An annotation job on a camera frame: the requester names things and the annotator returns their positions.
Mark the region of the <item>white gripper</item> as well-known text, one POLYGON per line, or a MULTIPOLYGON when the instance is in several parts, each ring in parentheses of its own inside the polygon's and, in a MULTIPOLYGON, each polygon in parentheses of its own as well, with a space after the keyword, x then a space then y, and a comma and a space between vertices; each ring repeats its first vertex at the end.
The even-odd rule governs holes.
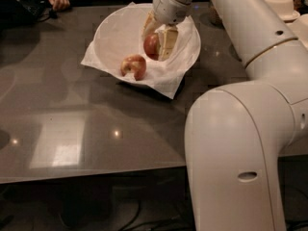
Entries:
MULTIPOLYGON (((181 23, 190 8, 192 0, 153 0, 153 12, 149 12, 143 24, 142 39, 154 33, 162 24, 175 25, 181 23)), ((178 38, 176 26, 166 26, 158 31, 159 57, 158 61, 167 60, 178 38)))

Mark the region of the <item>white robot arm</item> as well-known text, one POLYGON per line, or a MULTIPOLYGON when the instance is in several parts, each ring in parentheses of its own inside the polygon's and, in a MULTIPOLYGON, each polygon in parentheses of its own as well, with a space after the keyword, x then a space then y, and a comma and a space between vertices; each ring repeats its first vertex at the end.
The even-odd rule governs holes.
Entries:
MULTIPOLYGON (((211 0, 247 81, 192 105, 185 155, 196 231, 286 231, 281 149, 307 134, 308 51, 264 0, 211 0)), ((153 0, 144 30, 182 22, 192 0, 153 0)))

